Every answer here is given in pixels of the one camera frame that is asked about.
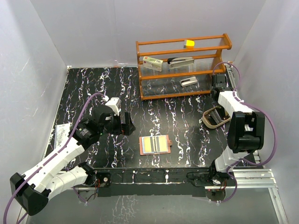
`gray floor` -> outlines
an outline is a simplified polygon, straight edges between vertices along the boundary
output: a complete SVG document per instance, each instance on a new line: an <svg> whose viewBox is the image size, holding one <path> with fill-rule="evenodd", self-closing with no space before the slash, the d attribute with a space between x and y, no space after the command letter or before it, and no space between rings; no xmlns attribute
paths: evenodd
<svg viewBox="0 0 299 224"><path fill-rule="evenodd" d="M114 196L96 198L87 206L72 190L53 198L28 224L276 224L268 189L238 189L217 206L189 196Z"/></svg>

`marble surface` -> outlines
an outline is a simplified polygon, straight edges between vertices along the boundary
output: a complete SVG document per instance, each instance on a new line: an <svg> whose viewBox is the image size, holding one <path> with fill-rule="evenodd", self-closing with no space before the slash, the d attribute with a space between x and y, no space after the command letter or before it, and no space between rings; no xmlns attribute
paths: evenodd
<svg viewBox="0 0 299 224"><path fill-rule="evenodd" d="M201 122L203 112L217 105L208 95L141 101L136 68L79 68L69 70L46 154L54 147L55 125L74 124L97 91L119 97L121 113L131 113L136 130L130 136L101 136L69 168L83 161L94 168L208 167L227 145L229 124L211 130ZM102 103L93 99L86 113ZM172 140L171 153L140 156L139 137L161 134Z"/></svg>

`shelf rack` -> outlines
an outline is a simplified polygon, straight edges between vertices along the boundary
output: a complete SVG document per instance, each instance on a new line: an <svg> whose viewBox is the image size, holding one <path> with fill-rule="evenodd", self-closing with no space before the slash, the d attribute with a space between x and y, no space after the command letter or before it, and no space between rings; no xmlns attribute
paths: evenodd
<svg viewBox="0 0 299 224"><path fill-rule="evenodd" d="M196 42L195 46L199 47L193 49L184 49L182 47L181 49L173 50L140 52L141 46L144 45L171 44L176 42L184 42L185 40L193 40ZM217 63L222 62L222 50L229 50L231 48L232 43L227 34L149 42L136 41L141 100L210 93L210 76L213 72L213 68ZM189 53L191 54L194 52L200 52L201 54L195 56L192 55L194 59L193 65L180 67L176 69L169 68L169 64L167 64L167 58L160 58L163 55L170 54L175 54L175 57L180 57L180 54L184 54L183 57L186 57ZM164 62L162 66L162 71L154 71L143 67L142 58L144 56L152 56L154 58L159 58L163 60ZM224 73L225 71L226 67L223 64L221 64L216 68L215 73ZM186 78L187 76L196 76L197 79L199 79L199 83L197 84L197 86L194 86L192 88L180 88L178 86L178 82L181 79L180 77Z"/></svg>

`white wall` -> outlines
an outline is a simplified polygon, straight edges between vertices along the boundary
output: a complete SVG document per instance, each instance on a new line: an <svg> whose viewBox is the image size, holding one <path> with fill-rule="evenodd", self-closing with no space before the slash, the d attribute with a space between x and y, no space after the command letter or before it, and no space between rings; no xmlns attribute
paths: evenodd
<svg viewBox="0 0 299 224"><path fill-rule="evenodd" d="M235 59L265 0L31 0L66 65L137 65L135 41L228 33Z"/></svg>
<svg viewBox="0 0 299 224"><path fill-rule="evenodd" d="M267 0L235 60L242 71L241 96L266 110L278 130L278 151L268 167L291 224L299 220L298 24L298 0ZM263 160L272 147L268 127L260 150Z"/></svg>
<svg viewBox="0 0 299 224"><path fill-rule="evenodd" d="M0 2L0 220L9 178L43 155L66 78L66 66L29 0ZM20 206L14 202L9 224Z"/></svg>

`stapler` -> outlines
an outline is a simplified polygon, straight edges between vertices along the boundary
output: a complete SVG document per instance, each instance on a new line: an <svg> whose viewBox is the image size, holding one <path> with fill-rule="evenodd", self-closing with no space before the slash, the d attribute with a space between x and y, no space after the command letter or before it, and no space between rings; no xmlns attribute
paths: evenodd
<svg viewBox="0 0 299 224"><path fill-rule="evenodd" d="M190 78L185 78L179 81L179 83L181 84L182 87L188 86L188 85L192 85L192 84L196 84L197 83L197 79L196 77L190 77Z"/></svg>
<svg viewBox="0 0 299 224"><path fill-rule="evenodd" d="M192 57L172 57L167 59L167 63L170 69L175 69L194 64L194 59Z"/></svg>

